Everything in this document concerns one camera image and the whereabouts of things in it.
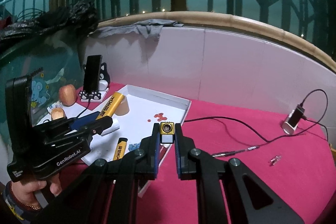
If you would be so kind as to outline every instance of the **white wall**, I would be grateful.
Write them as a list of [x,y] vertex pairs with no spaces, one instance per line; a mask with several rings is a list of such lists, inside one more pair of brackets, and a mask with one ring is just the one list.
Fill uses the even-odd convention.
[[[322,120],[336,146],[336,74],[300,53],[259,38],[202,29],[162,29],[159,43],[134,33],[88,38],[86,56],[102,54],[111,80],[218,104],[289,113],[317,88],[329,97]],[[319,119],[322,92],[312,94],[306,116]]]

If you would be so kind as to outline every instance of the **yellow cylinder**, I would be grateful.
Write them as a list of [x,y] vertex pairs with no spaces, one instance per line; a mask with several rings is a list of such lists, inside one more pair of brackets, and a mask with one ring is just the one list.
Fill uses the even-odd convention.
[[115,148],[113,160],[121,159],[126,151],[127,138],[119,138],[117,147]]
[[102,109],[102,111],[99,113],[99,115],[96,118],[96,120],[98,120],[100,118],[103,118],[105,116],[112,117],[112,115],[114,114],[114,112],[116,111],[117,107],[120,105],[120,103],[124,99],[124,97],[125,96],[122,95],[119,92],[113,93],[113,95],[111,96],[111,98],[108,100],[107,104],[104,106],[104,108]]

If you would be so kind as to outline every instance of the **charging cable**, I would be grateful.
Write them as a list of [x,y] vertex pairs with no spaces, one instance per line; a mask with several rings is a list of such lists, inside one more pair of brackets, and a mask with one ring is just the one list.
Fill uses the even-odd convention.
[[227,120],[232,120],[232,121],[236,121],[236,122],[239,122],[241,124],[243,124],[244,126],[248,127],[249,129],[251,129],[255,134],[257,134],[265,143],[261,144],[261,145],[254,145],[254,146],[251,146],[251,147],[248,147],[246,149],[242,149],[242,150],[235,150],[235,151],[227,151],[227,152],[220,152],[220,153],[215,153],[215,154],[212,154],[212,156],[214,157],[220,157],[220,156],[232,156],[232,155],[235,155],[235,154],[238,154],[238,153],[242,153],[242,152],[246,152],[246,151],[252,151],[252,150],[255,150],[255,149],[258,149],[262,146],[265,146],[269,143],[272,143],[278,139],[281,139],[281,138],[285,138],[285,137],[296,137],[296,136],[299,136],[299,135],[302,135],[304,132],[308,131],[309,129],[311,129],[313,126],[319,124],[321,126],[323,126],[326,130],[327,128],[320,123],[320,121],[323,119],[323,117],[325,116],[326,112],[327,112],[327,108],[328,108],[328,96],[327,96],[327,93],[322,90],[322,89],[316,89],[316,90],[312,90],[311,92],[309,92],[306,97],[303,99],[303,101],[298,105],[298,107],[300,106],[300,108],[303,109],[303,104],[305,103],[306,99],[309,97],[310,94],[314,93],[314,92],[317,92],[317,91],[322,91],[325,95],[325,98],[326,98],[326,104],[325,104],[325,110],[321,116],[321,118],[317,121],[317,122],[314,122],[314,121],[311,121],[311,120],[308,120],[304,115],[303,115],[303,119],[309,121],[309,122],[313,122],[313,124],[311,126],[309,126],[308,128],[306,129],[303,129],[302,131],[300,131],[299,133],[297,134],[293,134],[293,135],[281,135],[281,136],[278,136],[272,140],[268,140],[266,139],[265,137],[263,137],[258,131],[256,131],[253,127],[251,127],[250,125],[248,125],[247,123],[241,121],[241,120],[238,120],[238,119],[235,119],[235,118],[230,118],[230,117],[224,117],[224,116],[211,116],[211,117],[202,117],[202,118],[196,118],[196,119],[191,119],[191,120],[185,120],[184,122],[193,122],[193,121],[199,121],[199,120],[205,120],[205,119],[227,119]]
[[89,108],[90,101],[91,101],[91,97],[89,97],[89,99],[88,99],[88,104],[87,104],[86,108],[81,113],[79,113],[76,118],[79,118],[80,115],[82,115]]

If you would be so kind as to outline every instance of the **smartphone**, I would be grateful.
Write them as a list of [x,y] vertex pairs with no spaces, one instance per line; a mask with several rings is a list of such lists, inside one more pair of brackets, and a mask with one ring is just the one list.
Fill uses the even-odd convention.
[[101,55],[89,55],[86,59],[83,90],[87,93],[98,90]]

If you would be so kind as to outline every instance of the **cartoon mouse picture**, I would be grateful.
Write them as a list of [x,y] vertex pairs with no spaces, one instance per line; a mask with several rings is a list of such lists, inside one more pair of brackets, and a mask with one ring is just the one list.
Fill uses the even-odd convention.
[[48,91],[46,91],[46,94],[49,96],[48,99],[45,96],[40,97],[40,92],[42,88],[43,84],[41,82],[36,82],[35,80],[31,82],[31,90],[32,90],[31,101],[39,103],[38,106],[43,105],[47,100],[50,99]]

